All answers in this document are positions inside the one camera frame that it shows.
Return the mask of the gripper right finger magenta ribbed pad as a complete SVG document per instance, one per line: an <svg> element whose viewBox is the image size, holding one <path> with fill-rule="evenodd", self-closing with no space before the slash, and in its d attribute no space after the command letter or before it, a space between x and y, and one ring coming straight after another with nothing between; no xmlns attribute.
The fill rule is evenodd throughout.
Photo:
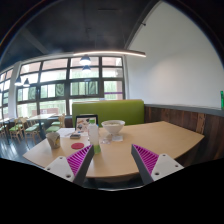
<svg viewBox="0 0 224 224"><path fill-rule="evenodd" d="M169 155L158 155L136 144L131 146L131 154L145 185L183 169L183 166Z"/></svg>

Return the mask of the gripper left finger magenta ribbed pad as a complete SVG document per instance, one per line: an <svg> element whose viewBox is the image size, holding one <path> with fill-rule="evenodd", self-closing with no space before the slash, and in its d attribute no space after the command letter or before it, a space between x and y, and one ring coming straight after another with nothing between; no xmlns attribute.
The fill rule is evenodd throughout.
<svg viewBox="0 0 224 224"><path fill-rule="evenodd" d="M57 157L45 171L82 186L93 156L94 147L89 145L68 157Z"/></svg>

